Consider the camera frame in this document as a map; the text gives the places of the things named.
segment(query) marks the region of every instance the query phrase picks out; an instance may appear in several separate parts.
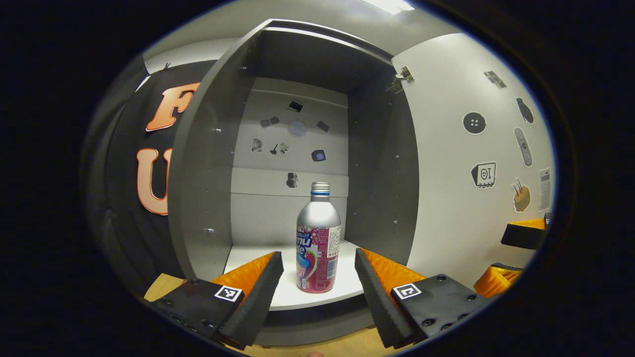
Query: wooden floor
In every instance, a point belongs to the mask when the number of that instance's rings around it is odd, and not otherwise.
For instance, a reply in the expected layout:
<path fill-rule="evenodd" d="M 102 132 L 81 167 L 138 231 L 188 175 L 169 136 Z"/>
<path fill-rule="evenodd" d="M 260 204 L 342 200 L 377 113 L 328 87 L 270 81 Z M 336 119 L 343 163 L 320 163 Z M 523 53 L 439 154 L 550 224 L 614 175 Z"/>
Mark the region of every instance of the wooden floor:
<path fill-rule="evenodd" d="M 232 349 L 253 357 L 305 357 L 309 352 L 320 352 L 324 355 L 324 357 L 380 357 L 388 356 L 395 353 L 396 351 L 406 349 L 410 346 L 412 345 L 407 345 L 400 349 L 394 349 L 392 347 L 384 348 L 384 345 L 382 345 L 382 341 L 379 339 L 377 329 L 373 327 L 365 328 L 362 331 L 358 331 L 350 335 L 346 335 L 338 339 L 333 339 L 319 344 L 269 348 L 263 348 L 262 346 L 254 345 L 251 347 L 247 346 L 244 351 L 240 351 L 234 348 Z"/>

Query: white shelf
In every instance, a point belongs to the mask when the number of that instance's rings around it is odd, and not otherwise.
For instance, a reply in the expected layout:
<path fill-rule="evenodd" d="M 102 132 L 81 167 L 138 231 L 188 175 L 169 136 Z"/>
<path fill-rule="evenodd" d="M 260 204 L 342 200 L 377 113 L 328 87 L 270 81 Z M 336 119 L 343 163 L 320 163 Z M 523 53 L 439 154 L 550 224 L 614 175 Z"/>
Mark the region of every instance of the white shelf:
<path fill-rule="evenodd" d="M 225 273 L 273 251 L 282 252 L 284 272 L 271 300 L 270 311 L 293 310 L 329 304 L 363 293 L 355 271 L 355 244 L 342 240 L 335 275 L 335 285 L 329 292 L 307 293 L 295 284 L 295 245 L 248 245 L 232 247 L 225 266 Z"/>

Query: black background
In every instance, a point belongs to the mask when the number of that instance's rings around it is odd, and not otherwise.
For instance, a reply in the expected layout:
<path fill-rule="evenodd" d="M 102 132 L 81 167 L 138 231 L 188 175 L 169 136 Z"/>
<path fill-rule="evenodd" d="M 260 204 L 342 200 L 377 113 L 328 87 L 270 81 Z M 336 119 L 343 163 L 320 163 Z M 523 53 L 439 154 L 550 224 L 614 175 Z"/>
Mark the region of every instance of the black background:
<path fill-rule="evenodd" d="M 5 174 L 5 293 L 16 293 L 5 300 L 7 350 L 217 355 L 141 308 L 123 288 L 84 223 L 76 167 L 92 111 L 110 81 L 137 53 L 212 2 L 12 6 L 3 21 L 9 74 L 4 158 L 14 165 Z M 626 327 L 632 229 L 622 225 L 629 209 L 619 203 L 629 202 L 633 191 L 629 175 L 620 172 L 632 170 L 633 125 L 632 114 L 619 115 L 629 105 L 632 47 L 624 6 L 547 0 L 448 0 L 443 6 L 511 43 L 545 76 L 571 123 L 580 190 L 572 232 L 541 284 L 513 309 L 483 317 L 469 335 L 447 333 L 426 354 L 626 354 L 633 348 Z"/>

